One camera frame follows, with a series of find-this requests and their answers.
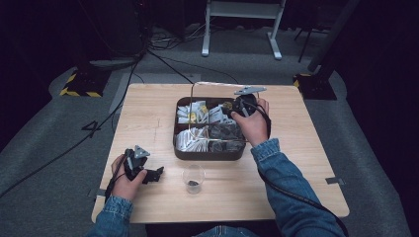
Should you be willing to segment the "white metal stand frame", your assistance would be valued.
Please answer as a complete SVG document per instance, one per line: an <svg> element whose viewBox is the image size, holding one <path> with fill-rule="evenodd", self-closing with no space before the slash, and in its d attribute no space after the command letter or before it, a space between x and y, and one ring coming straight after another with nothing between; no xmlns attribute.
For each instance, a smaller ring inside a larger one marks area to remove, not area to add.
<svg viewBox="0 0 419 237"><path fill-rule="evenodd" d="M274 58L281 60L282 54L276 40L280 21L283 15L282 3L246 3L207 0L205 13L205 34L203 39L202 56L210 55L210 20L212 17L230 17L246 19L274 20L273 29L267 32Z"/></svg>

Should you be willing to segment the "pile of dark packets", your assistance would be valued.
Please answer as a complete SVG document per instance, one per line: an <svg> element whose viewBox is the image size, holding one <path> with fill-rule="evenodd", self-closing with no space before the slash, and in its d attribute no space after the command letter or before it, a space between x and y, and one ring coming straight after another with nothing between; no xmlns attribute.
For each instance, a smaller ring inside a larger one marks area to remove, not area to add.
<svg viewBox="0 0 419 237"><path fill-rule="evenodd" d="M241 128L236 124L216 124L209 128L210 152L237 152L245 147Z"/></svg>

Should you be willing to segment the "black stand yellow striped base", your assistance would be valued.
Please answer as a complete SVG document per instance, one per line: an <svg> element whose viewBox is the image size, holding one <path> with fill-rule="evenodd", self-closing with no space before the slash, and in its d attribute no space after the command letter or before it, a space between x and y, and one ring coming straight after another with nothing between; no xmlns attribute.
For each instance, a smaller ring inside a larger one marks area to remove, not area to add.
<svg viewBox="0 0 419 237"><path fill-rule="evenodd" d="M339 35L351 18L360 0L320 0L311 18L311 29L327 28L331 31L307 69L311 74L296 74L293 84L306 100L336 100L329 78L340 60L342 48L336 46Z"/></svg>
<svg viewBox="0 0 419 237"><path fill-rule="evenodd" d="M111 72L91 64L85 53L80 49L71 49L70 56L75 63L76 69L67 79L59 95L102 97Z"/></svg>

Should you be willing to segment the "person's legs in jeans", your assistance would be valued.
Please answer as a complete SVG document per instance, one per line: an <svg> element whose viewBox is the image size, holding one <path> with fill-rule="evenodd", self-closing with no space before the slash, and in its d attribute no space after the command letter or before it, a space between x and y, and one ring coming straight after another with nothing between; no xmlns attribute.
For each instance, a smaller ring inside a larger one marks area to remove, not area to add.
<svg viewBox="0 0 419 237"><path fill-rule="evenodd" d="M252 231L242 227L217 225L210 230L204 231L194 237L259 237Z"/></svg>

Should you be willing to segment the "pile of white stick packets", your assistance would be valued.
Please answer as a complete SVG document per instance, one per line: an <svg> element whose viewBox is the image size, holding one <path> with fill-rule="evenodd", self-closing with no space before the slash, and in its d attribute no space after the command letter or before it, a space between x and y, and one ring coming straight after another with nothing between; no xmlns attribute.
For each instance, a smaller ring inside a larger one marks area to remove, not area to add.
<svg viewBox="0 0 419 237"><path fill-rule="evenodd" d="M208 152L208 128L192 127L181 131L175 138L175 147L182 152Z"/></svg>

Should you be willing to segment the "black tripod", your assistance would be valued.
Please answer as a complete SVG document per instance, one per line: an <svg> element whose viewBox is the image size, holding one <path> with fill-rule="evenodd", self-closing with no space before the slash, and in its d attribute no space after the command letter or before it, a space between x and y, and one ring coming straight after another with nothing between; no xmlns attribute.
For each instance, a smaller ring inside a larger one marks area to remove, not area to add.
<svg viewBox="0 0 419 237"><path fill-rule="evenodd" d="M305 36L305 39L304 39L304 41L303 41L303 46L302 46L302 49L301 49L301 51L300 51L300 54L299 54L299 57L298 57L298 63L300 63L301 61L302 61L302 58L303 58L303 56L304 56L304 54L305 54L305 51L306 51L306 49L307 49L307 46L308 46L308 44L309 44L309 42L310 42L310 38L311 38L311 35L312 34L322 34L322 35L328 35L329 34L329 32L330 32L331 30L330 29L327 29L327 28L322 28L322 29L311 29L311 30L309 30L309 31L307 31L306 32L306 36ZM300 29L299 31L298 31L298 33L296 34L296 36L293 38L293 40L294 41L297 41L297 39L300 37L300 35L302 34L304 32L304 30L303 29Z"/></svg>

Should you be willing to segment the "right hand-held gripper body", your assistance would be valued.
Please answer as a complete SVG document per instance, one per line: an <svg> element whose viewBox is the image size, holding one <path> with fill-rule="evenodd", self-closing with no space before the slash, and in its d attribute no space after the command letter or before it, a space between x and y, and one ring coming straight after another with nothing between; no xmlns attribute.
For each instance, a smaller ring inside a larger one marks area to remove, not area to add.
<svg viewBox="0 0 419 237"><path fill-rule="evenodd" d="M243 117L250 117L256 112L259 93L266 91L265 87L244 86L235 91L237 98L232 103L232 110Z"/></svg>

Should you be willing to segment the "clear plastic cup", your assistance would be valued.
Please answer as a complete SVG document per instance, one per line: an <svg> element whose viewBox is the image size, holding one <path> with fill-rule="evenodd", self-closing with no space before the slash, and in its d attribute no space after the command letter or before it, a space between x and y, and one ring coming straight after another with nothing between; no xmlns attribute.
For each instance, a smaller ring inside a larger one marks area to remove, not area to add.
<svg viewBox="0 0 419 237"><path fill-rule="evenodd" d="M198 194L202 189L202 185L205 180L205 177L206 177L206 172L200 165L192 164L188 166L187 168L185 168L182 173L182 179L186 186L187 192L192 195ZM196 187L189 187L187 186L187 182L190 180L197 181L200 183L200 185Z"/></svg>

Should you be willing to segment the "dark square compartment box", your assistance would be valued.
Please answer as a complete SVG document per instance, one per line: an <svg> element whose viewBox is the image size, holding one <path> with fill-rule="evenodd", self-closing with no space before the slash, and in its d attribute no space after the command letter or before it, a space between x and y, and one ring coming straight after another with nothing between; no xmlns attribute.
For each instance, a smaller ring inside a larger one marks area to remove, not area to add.
<svg viewBox="0 0 419 237"><path fill-rule="evenodd" d="M195 160L195 161L234 161L241 158L244 148L237 152L182 152L175 147L175 138L183 130L188 129L185 123L178 123L177 108L179 106L187 106L190 97L181 98L176 105L176 115L173 132L173 146L175 155L181 160Z"/></svg>

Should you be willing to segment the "person's left hand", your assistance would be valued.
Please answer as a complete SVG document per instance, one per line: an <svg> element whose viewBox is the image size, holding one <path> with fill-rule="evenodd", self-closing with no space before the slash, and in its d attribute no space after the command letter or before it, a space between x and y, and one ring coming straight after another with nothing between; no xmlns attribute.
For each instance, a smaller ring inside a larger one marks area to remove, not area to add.
<svg viewBox="0 0 419 237"><path fill-rule="evenodd" d="M146 170L142 170L133 181L130 181L126 174L123 162L125 160L124 155L120 155L112 164L112 171L116 174L116 181L112 190L114 197L124 198L133 201L139 187L142 185L142 181L147 175Z"/></svg>

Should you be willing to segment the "clear box lid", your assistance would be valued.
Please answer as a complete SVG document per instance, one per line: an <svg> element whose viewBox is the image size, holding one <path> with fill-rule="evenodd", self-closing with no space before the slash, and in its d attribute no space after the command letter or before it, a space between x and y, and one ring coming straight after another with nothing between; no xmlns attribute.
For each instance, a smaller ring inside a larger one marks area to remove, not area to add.
<svg viewBox="0 0 419 237"><path fill-rule="evenodd" d="M237 95L234 94L235 91L242 89L244 86L250 85L239 85L239 84L226 84L226 83L214 83L214 82L197 82L192 85L190 98L187 105L192 102L197 101L205 101L207 104L207 108L210 109L217 107L218 105L222 105L224 102L227 101L234 101L237 98ZM260 112L264 119L266 120L266 125L268 129L268 137L271 134L271 120L266 113L265 108L259 104L259 98L257 99L257 109L256 111ZM214 123L186 123L188 128L192 127L207 127L209 132L209 141L210 138L210 127L215 125Z"/></svg>

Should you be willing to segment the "pile of white yellow packets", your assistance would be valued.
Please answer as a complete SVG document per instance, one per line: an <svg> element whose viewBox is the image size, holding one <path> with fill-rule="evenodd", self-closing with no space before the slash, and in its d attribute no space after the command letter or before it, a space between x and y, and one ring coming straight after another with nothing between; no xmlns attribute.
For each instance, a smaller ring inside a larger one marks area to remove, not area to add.
<svg viewBox="0 0 419 237"><path fill-rule="evenodd" d="M178 123L207 123L209 110L205 101L192 102L177 108Z"/></svg>

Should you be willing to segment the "pile of white printed packets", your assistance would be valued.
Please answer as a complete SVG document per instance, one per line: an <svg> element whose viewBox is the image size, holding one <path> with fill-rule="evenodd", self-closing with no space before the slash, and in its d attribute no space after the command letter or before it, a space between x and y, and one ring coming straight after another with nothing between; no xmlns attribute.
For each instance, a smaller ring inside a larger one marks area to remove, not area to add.
<svg viewBox="0 0 419 237"><path fill-rule="evenodd" d="M209 110L209 123L234 124L234 120L223 112L223 106L218 105Z"/></svg>

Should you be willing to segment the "person's right hand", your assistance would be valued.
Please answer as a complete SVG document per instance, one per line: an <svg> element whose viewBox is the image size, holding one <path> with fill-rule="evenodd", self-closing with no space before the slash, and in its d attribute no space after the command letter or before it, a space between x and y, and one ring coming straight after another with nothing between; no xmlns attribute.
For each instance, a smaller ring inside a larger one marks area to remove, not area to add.
<svg viewBox="0 0 419 237"><path fill-rule="evenodd" d="M266 120L260 112L256 111L248 118L242 117L236 112L232 112L231 116L240 126L243 135L253 147L268 140Z"/></svg>

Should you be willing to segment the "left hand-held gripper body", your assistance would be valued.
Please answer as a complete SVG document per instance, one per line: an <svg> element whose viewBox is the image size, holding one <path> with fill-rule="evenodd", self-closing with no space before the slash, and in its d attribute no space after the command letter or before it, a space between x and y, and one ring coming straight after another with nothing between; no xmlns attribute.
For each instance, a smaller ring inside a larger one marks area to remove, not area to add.
<svg viewBox="0 0 419 237"><path fill-rule="evenodd" d="M149 155L150 153L139 145L135 145L133 149L127 149L125 151L126 160L124 162L124 167L126 176L130 181L133 181L137 174L143 170L143 166Z"/></svg>

